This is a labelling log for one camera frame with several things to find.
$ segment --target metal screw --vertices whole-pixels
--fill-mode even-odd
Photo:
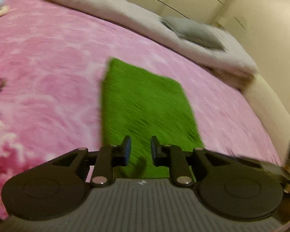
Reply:
[[[107,178],[105,178],[104,176],[96,176],[91,181],[93,183],[95,183],[95,184],[101,184],[102,185],[102,184],[106,184]]]
[[[192,182],[192,179],[189,176],[180,176],[176,181],[180,184],[189,184]]]

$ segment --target bed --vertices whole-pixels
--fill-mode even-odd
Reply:
[[[100,83],[110,57],[180,82],[205,147],[281,164],[239,90],[157,42],[46,0],[7,0],[0,17],[0,192],[12,176],[101,145]],[[7,218],[0,198],[0,218]]]

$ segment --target pink bedspread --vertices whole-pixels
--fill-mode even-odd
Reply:
[[[101,146],[100,82],[110,57],[171,77],[206,148],[279,163],[242,95],[159,44],[43,0],[7,0],[0,18],[0,191],[13,175],[77,147]],[[0,217],[7,214],[0,199]]]

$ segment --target pink flower pattern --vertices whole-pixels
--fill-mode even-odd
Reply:
[[[237,90],[173,51],[113,23],[44,0],[6,0],[0,18],[0,192],[12,176],[101,141],[100,86],[111,57],[183,86],[207,149],[279,164]],[[7,214],[0,198],[0,217]]]

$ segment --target gray ridged platform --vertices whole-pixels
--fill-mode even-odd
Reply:
[[[168,179],[117,179],[107,188],[93,189],[73,212],[48,221],[10,217],[0,232],[270,232],[280,226],[274,218],[234,222],[204,208],[190,189]]]

